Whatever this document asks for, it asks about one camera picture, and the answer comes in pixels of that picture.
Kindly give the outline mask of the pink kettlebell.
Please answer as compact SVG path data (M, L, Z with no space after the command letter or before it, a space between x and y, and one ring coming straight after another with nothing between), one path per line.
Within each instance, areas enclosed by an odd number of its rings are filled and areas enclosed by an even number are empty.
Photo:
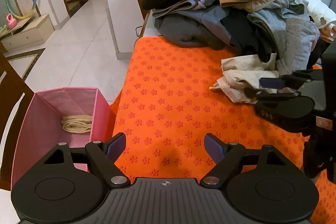
M18 24L17 19L11 13L7 14L6 21L8 30L12 30Z

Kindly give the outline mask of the dark wooden chair left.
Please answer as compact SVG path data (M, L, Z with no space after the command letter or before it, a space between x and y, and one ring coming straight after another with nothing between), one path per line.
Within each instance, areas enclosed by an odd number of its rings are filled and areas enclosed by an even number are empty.
M34 92L1 55L1 189L11 189L19 132Z

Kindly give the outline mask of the light grey garment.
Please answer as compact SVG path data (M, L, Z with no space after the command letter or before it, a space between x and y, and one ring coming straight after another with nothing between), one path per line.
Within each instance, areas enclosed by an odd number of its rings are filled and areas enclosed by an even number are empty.
M249 13L247 19L273 38L280 75L307 67L310 53L319 39L319 30L309 18L305 0L275 0L264 9Z

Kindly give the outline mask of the orange flower-pattern mat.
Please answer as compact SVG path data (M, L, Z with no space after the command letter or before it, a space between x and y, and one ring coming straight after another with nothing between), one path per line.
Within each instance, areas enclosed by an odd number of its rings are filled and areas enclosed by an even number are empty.
M138 177L205 176L212 159L205 135L242 144L268 144L300 164L303 139L259 119L252 106L236 106L209 90L228 51L173 47L161 38L144 38L135 48L118 108L116 131L126 134L118 166ZM335 185L322 176L315 223L335 223Z

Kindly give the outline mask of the dark grey sweater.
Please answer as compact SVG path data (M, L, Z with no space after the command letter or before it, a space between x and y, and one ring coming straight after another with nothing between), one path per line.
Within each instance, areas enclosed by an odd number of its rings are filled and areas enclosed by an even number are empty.
M210 47L221 50L225 44L196 20L169 14L154 20L158 32L171 44L181 48Z

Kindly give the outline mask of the beige low cabinet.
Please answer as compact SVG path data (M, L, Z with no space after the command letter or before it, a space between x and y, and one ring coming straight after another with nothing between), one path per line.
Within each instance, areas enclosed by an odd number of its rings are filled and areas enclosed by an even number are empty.
M20 20L11 30L1 33L1 53L31 44L43 44L54 32L49 15Z

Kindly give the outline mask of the pink fabric storage box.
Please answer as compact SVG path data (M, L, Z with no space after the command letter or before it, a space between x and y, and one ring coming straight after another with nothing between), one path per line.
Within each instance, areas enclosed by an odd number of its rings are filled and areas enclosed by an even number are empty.
M92 116L86 134L64 131L62 118ZM113 135L116 114L97 88L56 88L34 94L23 120L15 147L11 184L14 185L38 160L60 142L71 148Z

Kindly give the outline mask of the folded beige cloth in box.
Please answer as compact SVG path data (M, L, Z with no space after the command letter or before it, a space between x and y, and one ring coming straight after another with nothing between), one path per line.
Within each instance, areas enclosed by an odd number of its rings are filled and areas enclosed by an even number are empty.
M90 133L93 117L91 115L69 115L62 118L62 128L72 134Z

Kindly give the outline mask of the white garment with buttons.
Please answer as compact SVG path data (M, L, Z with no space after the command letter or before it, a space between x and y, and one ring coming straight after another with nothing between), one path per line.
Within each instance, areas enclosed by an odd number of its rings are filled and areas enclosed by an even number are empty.
M326 42L332 43L335 39L335 21L336 15L321 0L305 0L308 2L307 9L309 15L319 29L320 38Z

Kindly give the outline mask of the cream beige garment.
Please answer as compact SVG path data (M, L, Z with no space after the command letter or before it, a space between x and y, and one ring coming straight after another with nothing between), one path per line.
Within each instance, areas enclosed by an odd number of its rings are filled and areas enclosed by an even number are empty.
M279 72L275 69L276 54L270 55L267 63L261 62L258 55L231 57L221 60L222 77L217 79L210 90L221 90L233 103L252 103L244 89L263 89L260 86L261 78L278 78Z

